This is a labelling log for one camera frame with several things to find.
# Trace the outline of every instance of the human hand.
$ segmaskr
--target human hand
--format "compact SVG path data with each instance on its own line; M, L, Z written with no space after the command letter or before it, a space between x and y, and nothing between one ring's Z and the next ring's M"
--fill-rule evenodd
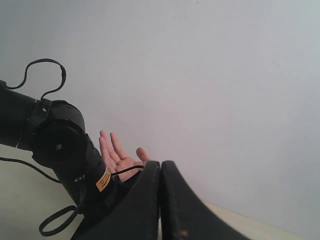
M113 174L137 165L144 166L148 161L151 160L148 156L148 153L143 148L139 147L136 150L136 155L141 161L135 161L123 150L115 133L110 133L110 138L111 142L109 141L107 133L105 131L100 131L99 143L101 155L110 173ZM119 174L119 177L122 182L125 182L138 171L138 169L132 169Z

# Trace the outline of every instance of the orange label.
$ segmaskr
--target orange label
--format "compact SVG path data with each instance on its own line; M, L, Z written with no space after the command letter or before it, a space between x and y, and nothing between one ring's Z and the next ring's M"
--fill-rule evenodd
M104 174L102 175L102 177L95 184L100 192L102 192L106 188L106 186L108 185L108 183L110 181L110 178L111 178L111 174L108 171L108 169L105 168Z

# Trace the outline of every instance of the white wall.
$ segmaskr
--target white wall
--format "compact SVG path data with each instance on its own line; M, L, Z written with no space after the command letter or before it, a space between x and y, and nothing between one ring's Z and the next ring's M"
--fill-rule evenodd
M96 144L114 131L132 155L175 160L204 200L318 239L319 12L315 0L3 1L0 79L60 61L67 82L48 98L77 106ZM42 63L20 92L39 98L60 77Z

